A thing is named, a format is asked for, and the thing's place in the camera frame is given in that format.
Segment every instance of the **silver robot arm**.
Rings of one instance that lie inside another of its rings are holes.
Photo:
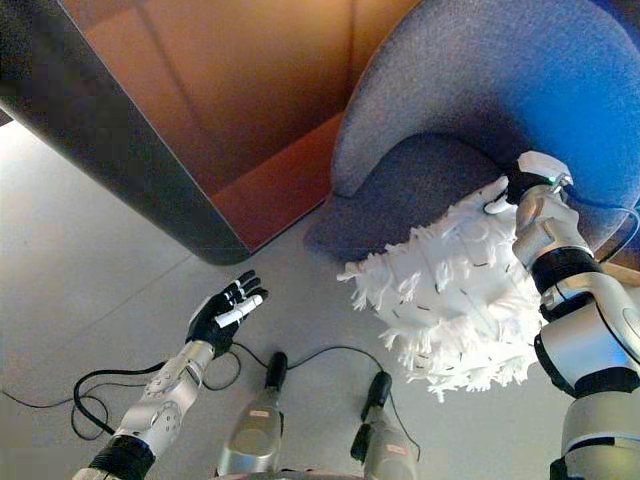
[[[529,152],[510,175],[508,194],[519,205],[513,251],[531,273],[549,320],[535,339],[536,354],[553,384],[576,399],[551,478],[637,479],[640,313],[580,236],[578,214],[561,196],[571,184],[565,165]]]
[[[141,480],[178,437],[182,419],[196,401],[207,366],[226,353],[240,321],[267,291],[247,272],[221,293],[205,299],[189,322],[186,344],[146,385],[105,448],[74,480]]]

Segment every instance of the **gray fabric cushion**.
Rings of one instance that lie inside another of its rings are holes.
[[[437,220],[499,175],[491,160],[458,140],[413,136],[384,157],[355,195],[334,196],[306,243],[339,260],[360,260],[387,243],[406,242],[411,227]]]
[[[640,195],[640,52],[613,17],[585,0],[426,0],[381,45],[350,101],[332,167],[339,206],[329,210],[354,219],[340,197],[356,194],[387,152],[421,132],[456,137],[500,166],[530,149],[554,155],[584,197],[633,205]],[[462,197],[440,195],[442,179],[417,171],[430,187],[421,192],[442,202],[439,211]],[[479,166],[466,174],[486,178]],[[593,246],[622,219],[582,212]],[[364,248],[381,241],[360,238]]]

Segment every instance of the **white floor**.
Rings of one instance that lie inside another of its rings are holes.
[[[0,301],[3,388],[31,402],[71,393],[98,368],[144,368],[177,352],[186,322],[203,297],[255,268],[271,291],[238,339],[263,358],[282,349],[291,360],[334,343],[360,346],[395,373],[398,408],[423,446],[423,479],[548,478],[569,399],[539,366],[521,387],[450,393],[445,404],[426,384],[405,384],[377,339],[384,326],[350,309],[340,266],[307,252],[310,215],[247,262],[214,267],[116,200],[15,122],[0,127]],[[202,392],[174,447],[152,479],[205,479],[243,404],[264,370],[247,355],[240,380]],[[221,359],[209,378],[233,373]],[[329,353],[293,371],[282,408],[282,466],[357,473],[349,447],[373,365],[356,353]],[[116,425],[139,389],[97,391]],[[69,405],[31,410],[0,397],[0,477],[71,478],[107,441],[74,436]],[[80,421],[83,431],[93,432]]]

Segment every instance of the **robot fingers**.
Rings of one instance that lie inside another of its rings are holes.
[[[260,278],[256,277],[255,270],[249,270],[234,280],[222,291],[222,295],[232,304],[242,302],[248,298],[247,292],[260,285]]]
[[[255,288],[249,292],[246,300],[238,303],[233,307],[233,310],[218,315],[216,317],[216,323],[220,328],[225,328],[234,322],[240,323],[249,313],[258,308],[264,303],[269,296],[269,292],[264,288]]]

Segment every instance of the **black cable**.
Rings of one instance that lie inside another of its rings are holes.
[[[91,393],[92,391],[100,388],[100,387],[105,387],[105,386],[114,386],[114,387],[128,387],[128,388],[133,388],[133,387],[144,387],[145,384],[144,383],[120,383],[120,382],[102,382],[102,383],[98,383],[97,385],[94,385],[93,387],[89,388],[88,390],[86,390],[84,393],[82,393],[82,395],[80,395],[80,398],[91,398],[93,400],[95,400],[96,402],[98,402],[100,404],[100,406],[103,408],[104,413],[105,413],[105,420],[104,422],[108,422],[109,421],[109,410],[106,406],[106,404],[104,403],[103,400],[101,400],[98,397],[95,397],[93,395],[89,395],[89,393]],[[5,391],[5,390],[1,390],[0,391],[4,396],[10,398],[11,400],[13,400],[14,402],[16,402],[18,405],[22,405],[24,407],[28,407],[28,408],[33,408],[33,409],[50,409],[50,408],[56,408],[56,407],[60,407],[62,405],[66,405],[67,403],[73,402],[73,397],[69,397],[69,398],[65,398],[63,400],[59,400],[57,402],[53,402],[50,404],[45,404],[45,405],[36,405],[33,403],[29,403],[29,402],[25,402],[24,400],[20,400],[19,398],[13,396],[12,394],[10,394],[9,392]],[[77,423],[75,420],[75,416],[76,413],[78,412],[76,406],[74,405],[73,408],[71,409],[71,428],[73,429],[73,432],[78,436],[78,438],[81,438],[82,440],[86,440],[86,441],[92,441],[92,440],[96,440],[98,437],[100,437],[100,435],[102,435],[102,433],[104,432],[104,430],[100,430],[100,432],[94,436],[88,436],[88,435],[84,435],[83,433],[80,432],[80,430],[77,428]]]
[[[251,356],[254,358],[254,360],[255,360],[256,362],[258,362],[261,366],[263,366],[264,368],[268,368],[268,367],[267,367],[267,364],[266,364],[265,362],[263,362],[262,360],[260,360],[260,358],[258,358],[258,356],[257,356],[255,353],[253,353],[253,352],[252,352],[252,351],[251,351],[247,346],[245,346],[245,345],[243,345],[243,344],[241,344],[241,343],[238,343],[238,342],[234,342],[234,345],[237,345],[237,346],[239,346],[240,348],[242,348],[243,350],[245,350],[245,351],[246,351],[249,355],[251,355]],[[379,369],[381,372],[384,372],[384,371],[385,371],[385,370],[384,370],[384,367],[382,366],[382,364],[380,363],[380,361],[379,361],[376,357],[374,357],[372,354],[370,354],[369,352],[367,352],[366,350],[363,350],[363,349],[361,349],[361,348],[352,347],[352,346],[349,346],[349,345],[332,345],[332,346],[330,346],[330,347],[326,347],[326,348],[323,348],[323,349],[321,349],[321,350],[318,350],[317,352],[315,352],[315,353],[312,353],[312,354],[308,355],[307,357],[303,358],[302,360],[299,360],[299,361],[294,362],[293,364],[291,364],[289,367],[287,367],[287,371],[294,370],[294,369],[296,369],[296,368],[298,368],[298,367],[301,367],[301,366],[302,366],[302,365],[304,365],[305,363],[307,363],[307,362],[309,362],[309,361],[313,360],[314,358],[316,358],[316,357],[318,357],[318,356],[322,355],[323,353],[329,352],[329,351],[331,351],[331,350],[351,350],[351,351],[354,351],[354,352],[360,353],[360,354],[362,354],[362,355],[365,355],[365,356],[369,357],[369,359],[370,359],[370,360],[372,360],[372,361],[373,361],[373,363],[375,363],[375,364],[376,364],[376,366],[378,367],[378,369]],[[422,447],[420,446],[420,444],[419,444],[418,442],[416,442],[416,441],[413,439],[413,437],[409,434],[409,432],[407,431],[406,427],[404,426],[404,423],[403,423],[402,419],[400,418],[400,414],[398,413],[398,409],[397,409],[397,407],[396,407],[396,402],[395,402],[395,400],[393,399],[393,394],[392,394],[391,392],[389,392],[389,400],[391,401],[391,407],[392,407],[392,409],[393,409],[393,413],[394,413],[394,415],[395,415],[396,419],[398,420],[398,423],[400,424],[400,428],[402,429],[402,431],[404,432],[404,434],[407,436],[407,439],[408,439],[408,440],[409,440],[413,445],[415,445],[416,449],[418,450],[417,461],[419,462],[419,461],[420,461],[420,457],[421,457],[421,455],[422,455]]]
[[[240,357],[238,356],[237,353],[232,352],[232,351],[228,351],[227,353],[231,354],[232,357],[234,357],[236,359],[236,362],[238,364],[238,369],[236,370],[235,375],[233,376],[233,378],[231,380],[229,380],[227,383],[225,383],[224,385],[220,386],[220,387],[212,387],[211,385],[209,385],[205,379],[202,379],[202,385],[204,386],[204,388],[206,388],[207,390],[209,390],[210,392],[221,392],[222,390],[226,390],[227,388],[229,388],[231,385],[233,385],[234,383],[236,383],[236,381],[238,380],[238,378],[240,378],[240,373],[242,373],[242,362],[240,361]]]
[[[253,353],[253,351],[247,347],[246,345],[240,343],[240,342],[233,342],[233,345],[236,345],[237,347],[240,347],[241,349],[243,349],[245,352],[247,352],[260,366],[262,366],[263,368],[268,368],[267,364],[265,362],[263,362],[262,360],[260,360],[260,358]],[[315,353],[312,353],[310,355],[308,355],[307,357],[304,357],[302,360],[299,360],[293,364],[291,364],[289,367],[287,367],[287,370],[294,370],[298,367],[303,366],[304,364],[306,364],[307,362],[310,362],[311,360],[313,360],[314,358],[322,355],[323,353],[332,351],[332,350],[351,350],[357,353],[360,353],[362,355],[367,356],[371,361],[373,361],[376,366],[378,367],[378,369],[383,372],[384,367],[382,366],[382,364],[380,363],[380,361],[374,357],[371,353],[367,352],[366,350],[357,348],[357,347],[352,347],[349,345],[332,345],[330,347],[326,347],[326,348],[322,348],[321,350],[318,350]],[[236,381],[238,380],[238,378],[240,378],[240,374],[242,372],[242,361],[240,360],[240,357],[232,351],[229,351],[228,353],[230,353],[235,359],[236,362],[238,364],[238,369],[236,371],[236,373],[234,374],[233,378],[227,382],[226,384],[219,386],[219,387],[215,387],[215,386],[211,386],[209,384],[207,384],[206,381],[203,380],[202,384],[203,386],[212,392],[220,392],[222,390],[226,390],[227,388],[231,387],[234,383],[236,383]],[[35,408],[35,409],[49,409],[49,408],[55,408],[55,407],[59,407],[62,406],[66,403],[69,402],[74,402],[74,406],[71,410],[71,428],[73,429],[74,433],[81,439],[83,440],[87,440],[87,441],[92,441],[92,440],[96,440],[98,437],[100,437],[104,432],[109,433],[110,435],[113,435],[115,433],[115,431],[108,425],[109,422],[109,410],[106,406],[106,404],[99,399],[98,397],[95,397],[93,395],[89,395],[89,393],[91,393],[93,390],[102,387],[102,386],[107,386],[107,385],[111,385],[111,386],[119,386],[119,387],[144,387],[146,384],[126,384],[126,383],[118,383],[118,382],[103,382],[103,383],[99,383],[97,385],[94,385],[93,387],[87,389],[85,392],[83,392],[82,394],[80,393],[80,387],[82,386],[82,384],[84,382],[86,382],[87,380],[89,380],[90,378],[96,377],[96,376],[101,376],[101,375],[126,375],[126,376],[133,376],[133,375],[145,375],[148,373],[153,373],[153,372],[157,372],[158,370],[160,370],[164,364],[166,362],[160,362],[156,365],[154,365],[153,367],[150,368],[146,368],[143,370],[95,370],[93,372],[88,373],[87,375],[83,376],[80,380],[78,380],[73,388],[73,397],[69,397],[57,402],[53,402],[51,404],[45,404],[45,405],[36,405],[36,404],[32,404],[32,403],[28,403],[25,402],[24,400],[20,400],[19,398],[16,398],[15,396],[11,395],[10,393],[1,390],[2,394],[7,396],[8,398],[10,398],[11,400],[15,401],[16,403],[23,405],[25,407],[29,407],[29,408]],[[93,400],[95,400],[96,402],[98,402],[100,404],[100,406],[103,408],[104,413],[105,413],[105,419],[104,420],[100,420],[99,418],[97,418],[95,415],[93,415],[83,404],[82,404],[82,399],[83,398],[91,398]],[[390,392],[389,393],[389,400],[391,401],[391,407],[393,409],[393,413],[396,417],[396,419],[398,420],[398,423],[400,424],[400,428],[402,429],[402,431],[404,432],[404,434],[407,436],[407,439],[413,444],[415,445],[415,447],[418,450],[418,456],[417,456],[417,461],[420,461],[420,456],[422,455],[422,448],[420,447],[420,444],[418,444],[418,442],[416,442],[413,437],[411,437],[411,435],[409,434],[409,432],[407,431],[401,417],[400,414],[398,413],[398,409],[396,407],[396,403],[395,400],[393,398],[393,394]],[[96,435],[90,437],[87,435],[82,434],[78,428],[77,428],[77,424],[75,421],[75,413],[76,411],[79,411],[82,415],[84,415],[89,421],[91,421],[94,425],[96,425],[98,428],[100,428],[100,432],[97,433]]]
[[[98,417],[93,415],[82,404],[82,400],[80,398],[80,387],[82,386],[82,384],[84,382],[86,382],[87,380],[89,380],[90,378],[97,377],[97,376],[100,376],[100,375],[127,375],[127,376],[130,376],[130,375],[144,375],[146,373],[157,372],[158,370],[160,370],[164,366],[165,363],[166,362],[160,362],[160,363],[154,365],[153,367],[145,368],[144,370],[95,370],[95,371],[93,371],[91,373],[88,373],[84,377],[82,377],[80,380],[78,380],[76,382],[75,386],[73,387],[73,403],[78,408],[80,413],[82,413],[85,417],[87,417],[87,419],[89,419],[94,425],[97,425],[98,427],[102,428],[108,434],[113,435],[114,433],[116,433],[115,430],[113,428],[111,428],[109,425],[107,425],[105,422],[100,420]]]
[[[246,347],[245,345],[243,345],[242,343],[234,341],[232,343],[232,345],[235,345],[235,346],[240,347],[241,349],[243,349],[245,352],[247,352],[249,355],[251,355],[253,357],[253,359],[256,362],[258,362],[262,367],[269,368],[266,363],[264,363],[262,360],[260,360],[255,353],[253,353],[251,350],[249,350],[249,348]]]
[[[593,200],[588,200],[586,198],[582,198],[580,196],[580,194],[576,191],[575,187],[573,185],[567,185],[564,187],[564,190],[567,192],[567,194],[569,194],[569,196],[575,200],[578,203],[581,203],[583,205],[587,205],[589,207],[594,207],[594,208],[600,208],[602,210],[617,210],[620,212],[624,212],[628,215],[631,215],[631,217],[634,220],[634,227],[631,229],[631,231],[627,234],[627,236],[625,238],[623,238],[618,245],[616,245],[608,254],[606,254],[604,257],[602,257],[602,259],[600,260],[600,263],[607,263],[609,260],[611,260],[613,257],[615,257],[618,253],[620,253],[624,247],[626,247],[627,245],[629,245],[629,243],[631,243],[631,240],[633,240],[633,238],[636,236],[636,234],[638,233],[638,230],[640,230],[640,215],[638,214],[638,212],[634,209],[631,208],[627,208],[627,207],[623,207],[622,205],[613,205],[613,204],[608,204],[608,203],[601,203],[601,202],[596,202]]]
[[[102,400],[100,400],[98,397],[94,397],[93,395],[87,395],[87,394],[82,395],[81,398],[91,398],[91,399],[95,400],[96,402],[98,402],[100,404],[100,406],[102,407],[102,409],[104,410],[104,422],[107,423],[109,421],[109,409],[107,408],[107,406],[105,405],[105,403]],[[104,430],[100,429],[98,431],[98,433],[96,433],[92,437],[90,437],[88,435],[84,435],[83,433],[80,432],[80,430],[78,430],[78,426],[76,425],[76,415],[75,414],[76,414],[76,406],[74,405],[73,408],[71,409],[71,429],[73,430],[73,433],[75,433],[82,440],[86,440],[87,442],[92,442],[93,440],[97,440],[98,437],[100,437],[104,433]]]

